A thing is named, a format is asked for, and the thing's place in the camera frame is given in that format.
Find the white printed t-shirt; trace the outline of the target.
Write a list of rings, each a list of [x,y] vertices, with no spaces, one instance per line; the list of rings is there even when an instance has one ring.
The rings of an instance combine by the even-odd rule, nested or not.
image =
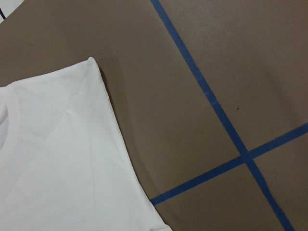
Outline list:
[[[96,61],[0,89],[3,231],[168,231],[132,167]]]

